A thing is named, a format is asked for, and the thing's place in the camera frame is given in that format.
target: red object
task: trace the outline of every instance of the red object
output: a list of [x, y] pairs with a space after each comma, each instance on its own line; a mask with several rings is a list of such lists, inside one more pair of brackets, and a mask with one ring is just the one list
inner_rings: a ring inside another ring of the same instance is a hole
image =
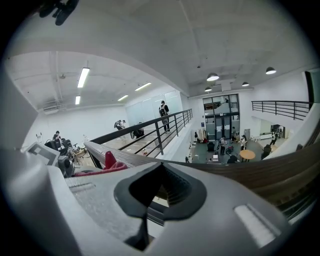
[[112, 173], [116, 171], [121, 171], [124, 169], [128, 169], [128, 166], [124, 162], [117, 162], [114, 155], [111, 151], [105, 153], [105, 168], [101, 171], [91, 171], [91, 172], [77, 172], [75, 176], [88, 176], [88, 175], [97, 175], [97, 174], [106, 174]]

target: gray plastic device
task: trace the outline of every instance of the gray plastic device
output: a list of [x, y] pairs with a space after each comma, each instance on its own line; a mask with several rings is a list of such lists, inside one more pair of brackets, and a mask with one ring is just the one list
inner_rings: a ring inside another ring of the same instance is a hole
[[[0, 156], [6, 202], [53, 255], [271, 255], [292, 231], [280, 211], [241, 184], [190, 167], [148, 163], [64, 179], [32, 154]], [[147, 208], [160, 186], [169, 207], [162, 233], [148, 244]]]

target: fluorescent light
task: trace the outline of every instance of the fluorescent light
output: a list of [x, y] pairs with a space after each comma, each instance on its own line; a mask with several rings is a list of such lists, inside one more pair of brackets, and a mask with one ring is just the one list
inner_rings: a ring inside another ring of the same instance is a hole
[[88, 68], [88, 67], [84, 67], [82, 69], [80, 79], [78, 82], [78, 88], [84, 87], [84, 84], [85, 84], [85, 81], [86, 81], [86, 78], [87, 78], [89, 71], [90, 71], [90, 68]]
[[128, 97], [128, 95], [124, 95], [123, 97], [121, 97], [120, 99], [118, 99], [118, 102], [119, 102], [119, 101], [122, 101], [122, 100], [125, 99], [126, 97]]
[[144, 85], [140, 86], [139, 88], [135, 89], [135, 91], [139, 91], [139, 90], [141, 90], [143, 87], [146, 87], [146, 86], [148, 86], [148, 85], [151, 85], [151, 83], [150, 83], [150, 82], [147, 82], [146, 84], [144, 84]]
[[80, 96], [75, 97], [75, 104], [78, 105], [80, 103]]

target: doorway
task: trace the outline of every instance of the doorway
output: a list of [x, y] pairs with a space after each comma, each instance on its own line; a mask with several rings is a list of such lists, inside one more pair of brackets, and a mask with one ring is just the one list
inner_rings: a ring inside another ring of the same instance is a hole
[[221, 116], [215, 118], [215, 139], [220, 140], [224, 135], [226, 139], [231, 139], [231, 117], [230, 116]]

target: glass wall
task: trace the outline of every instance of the glass wall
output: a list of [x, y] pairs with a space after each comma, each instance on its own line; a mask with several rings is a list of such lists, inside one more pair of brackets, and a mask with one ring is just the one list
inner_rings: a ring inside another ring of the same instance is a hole
[[219, 140], [222, 136], [230, 139], [232, 127], [240, 132], [239, 100], [237, 94], [203, 99], [206, 132], [208, 139]]
[[206, 134], [208, 136], [208, 140], [212, 141], [215, 140], [216, 137], [216, 124], [215, 124], [215, 118], [206, 118]]
[[238, 95], [232, 94], [230, 97], [230, 108], [231, 112], [239, 112]]
[[214, 114], [214, 107], [212, 103], [212, 98], [204, 98], [203, 99], [203, 106], [204, 106], [204, 114], [213, 115]]
[[152, 98], [146, 98], [137, 104], [125, 108], [130, 126], [159, 118], [161, 101], [165, 101], [165, 104], [167, 104], [169, 114], [182, 111], [181, 99], [179, 97], [179, 92], [176, 90]]

